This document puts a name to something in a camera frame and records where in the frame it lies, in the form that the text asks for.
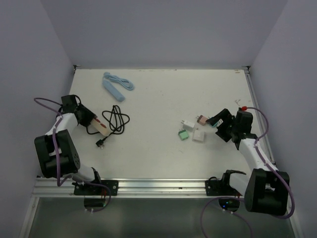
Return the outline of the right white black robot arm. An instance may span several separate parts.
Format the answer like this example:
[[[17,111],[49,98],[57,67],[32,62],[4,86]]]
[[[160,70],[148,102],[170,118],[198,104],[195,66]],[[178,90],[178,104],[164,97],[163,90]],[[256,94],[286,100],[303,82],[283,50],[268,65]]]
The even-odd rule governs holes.
[[[223,141],[232,141],[243,155],[251,173],[226,170],[221,179],[211,177],[205,181],[206,194],[241,195],[249,212],[270,214],[281,219],[288,217],[287,204],[291,199],[289,175],[281,172],[267,158],[258,137],[252,133],[253,115],[248,107],[232,115],[223,109],[206,123],[216,126],[216,135]]]

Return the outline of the cyan plug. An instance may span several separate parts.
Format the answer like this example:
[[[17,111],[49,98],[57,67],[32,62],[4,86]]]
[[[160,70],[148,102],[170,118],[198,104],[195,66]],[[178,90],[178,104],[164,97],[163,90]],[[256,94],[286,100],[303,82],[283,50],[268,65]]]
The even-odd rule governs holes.
[[[215,123],[214,125],[212,125],[213,128],[218,127],[219,125],[221,125],[223,122],[223,120],[219,120],[217,123]]]

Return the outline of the green plug adapter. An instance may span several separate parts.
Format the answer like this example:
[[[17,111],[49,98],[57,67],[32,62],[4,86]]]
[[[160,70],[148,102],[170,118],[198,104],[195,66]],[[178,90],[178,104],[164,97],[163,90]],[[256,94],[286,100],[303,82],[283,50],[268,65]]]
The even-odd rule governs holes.
[[[179,136],[180,140],[182,140],[182,141],[189,138],[189,134],[188,134],[187,130],[185,130],[185,129],[180,130],[178,132],[178,136]]]

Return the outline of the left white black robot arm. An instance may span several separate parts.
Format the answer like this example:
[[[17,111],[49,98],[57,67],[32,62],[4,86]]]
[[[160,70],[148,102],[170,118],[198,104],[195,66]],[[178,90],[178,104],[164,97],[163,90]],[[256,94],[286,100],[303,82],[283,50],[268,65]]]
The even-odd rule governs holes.
[[[66,95],[61,103],[36,97],[34,101],[55,112],[52,128],[34,140],[40,168],[45,178],[55,178],[57,186],[62,186],[67,179],[72,179],[91,194],[102,191],[103,182],[93,167],[81,164],[79,154],[71,138],[78,126],[89,126],[97,116],[86,108],[77,95]]]

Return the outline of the pink plug adapter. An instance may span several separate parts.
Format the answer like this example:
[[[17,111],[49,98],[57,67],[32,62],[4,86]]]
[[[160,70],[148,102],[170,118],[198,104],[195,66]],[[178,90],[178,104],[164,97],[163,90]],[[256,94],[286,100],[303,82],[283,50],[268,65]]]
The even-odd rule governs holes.
[[[206,125],[206,121],[208,120],[208,118],[205,117],[204,115],[197,116],[196,119],[197,119],[197,123],[202,126]]]

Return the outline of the beige red power strip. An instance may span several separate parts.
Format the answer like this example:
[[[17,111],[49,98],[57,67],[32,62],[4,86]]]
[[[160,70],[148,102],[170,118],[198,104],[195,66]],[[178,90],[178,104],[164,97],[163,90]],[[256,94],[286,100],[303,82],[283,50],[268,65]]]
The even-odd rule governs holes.
[[[92,119],[91,125],[103,136],[110,134],[109,129],[99,119]]]

